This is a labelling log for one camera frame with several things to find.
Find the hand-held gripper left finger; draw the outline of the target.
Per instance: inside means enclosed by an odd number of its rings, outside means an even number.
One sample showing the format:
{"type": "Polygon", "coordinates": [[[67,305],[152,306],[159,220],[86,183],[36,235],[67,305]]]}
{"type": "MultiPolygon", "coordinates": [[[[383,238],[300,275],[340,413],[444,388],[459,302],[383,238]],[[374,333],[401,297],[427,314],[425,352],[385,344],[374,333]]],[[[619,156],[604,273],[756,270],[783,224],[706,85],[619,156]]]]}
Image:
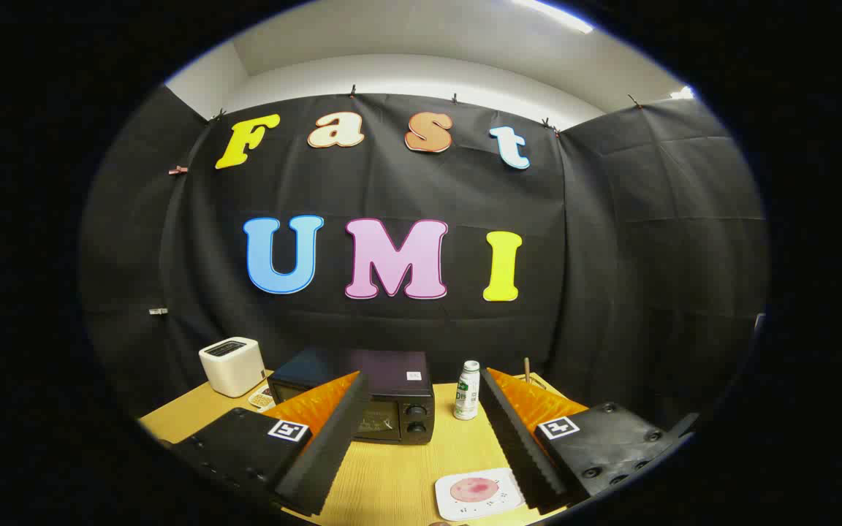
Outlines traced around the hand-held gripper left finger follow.
{"type": "Polygon", "coordinates": [[[254,505],[309,517],[322,512],[369,400],[365,374],[353,372],[264,412],[232,408],[162,445],[254,505]]]}

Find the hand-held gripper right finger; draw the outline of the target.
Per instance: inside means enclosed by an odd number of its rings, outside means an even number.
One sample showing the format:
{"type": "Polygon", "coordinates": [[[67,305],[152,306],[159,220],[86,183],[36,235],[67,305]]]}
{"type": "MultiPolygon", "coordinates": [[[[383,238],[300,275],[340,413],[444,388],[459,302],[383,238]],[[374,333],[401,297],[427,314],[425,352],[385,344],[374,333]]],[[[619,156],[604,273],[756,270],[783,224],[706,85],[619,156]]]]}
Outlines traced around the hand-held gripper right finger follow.
{"type": "Polygon", "coordinates": [[[628,407],[587,407],[488,367],[480,403],[526,505],[586,507],[640,480],[685,446],[698,413],[660,427],[628,407]]]}

